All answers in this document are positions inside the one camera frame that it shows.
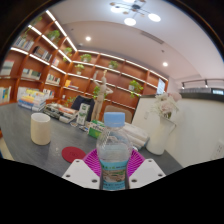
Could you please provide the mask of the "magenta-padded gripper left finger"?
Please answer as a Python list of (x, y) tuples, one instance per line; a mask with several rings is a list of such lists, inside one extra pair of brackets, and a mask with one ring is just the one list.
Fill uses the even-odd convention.
[(84, 188), (100, 188), (101, 166), (97, 150), (89, 152), (83, 159), (75, 159), (62, 178)]

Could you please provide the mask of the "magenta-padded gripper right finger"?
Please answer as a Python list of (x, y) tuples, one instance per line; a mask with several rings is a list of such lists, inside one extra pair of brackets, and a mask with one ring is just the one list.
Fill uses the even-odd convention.
[(143, 187), (165, 177), (165, 173), (152, 159), (145, 159), (138, 151), (133, 150), (127, 164), (129, 188)]

